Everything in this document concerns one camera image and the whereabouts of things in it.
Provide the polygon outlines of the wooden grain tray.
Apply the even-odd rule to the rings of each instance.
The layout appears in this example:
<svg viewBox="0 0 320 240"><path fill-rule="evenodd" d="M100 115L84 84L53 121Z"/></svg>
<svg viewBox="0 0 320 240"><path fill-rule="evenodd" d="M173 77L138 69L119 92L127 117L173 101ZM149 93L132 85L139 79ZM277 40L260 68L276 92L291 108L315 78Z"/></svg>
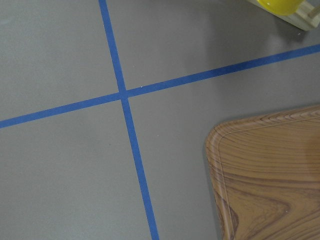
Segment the wooden grain tray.
<svg viewBox="0 0 320 240"><path fill-rule="evenodd" d="M224 240L320 237L320 107L215 126L205 142Z"/></svg>

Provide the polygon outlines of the yellow mug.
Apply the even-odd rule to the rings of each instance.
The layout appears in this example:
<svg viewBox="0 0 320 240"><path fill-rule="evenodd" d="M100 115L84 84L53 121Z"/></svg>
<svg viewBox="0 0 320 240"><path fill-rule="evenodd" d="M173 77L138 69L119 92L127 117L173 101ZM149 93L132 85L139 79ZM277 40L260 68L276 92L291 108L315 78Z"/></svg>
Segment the yellow mug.
<svg viewBox="0 0 320 240"><path fill-rule="evenodd" d="M257 2L269 12L288 16L296 12L304 0L257 0Z"/></svg>

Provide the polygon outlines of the wooden cup drying rack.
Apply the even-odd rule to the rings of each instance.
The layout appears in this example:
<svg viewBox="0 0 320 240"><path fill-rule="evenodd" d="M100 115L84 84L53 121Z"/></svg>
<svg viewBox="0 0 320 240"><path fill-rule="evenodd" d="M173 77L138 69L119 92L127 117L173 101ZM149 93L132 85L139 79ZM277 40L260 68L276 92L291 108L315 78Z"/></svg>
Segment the wooden cup drying rack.
<svg viewBox="0 0 320 240"><path fill-rule="evenodd" d="M257 0L248 0L248 2L303 31L316 29L320 24L320 5L313 6L307 0L304 0L296 12L290 15L271 13L263 8Z"/></svg>

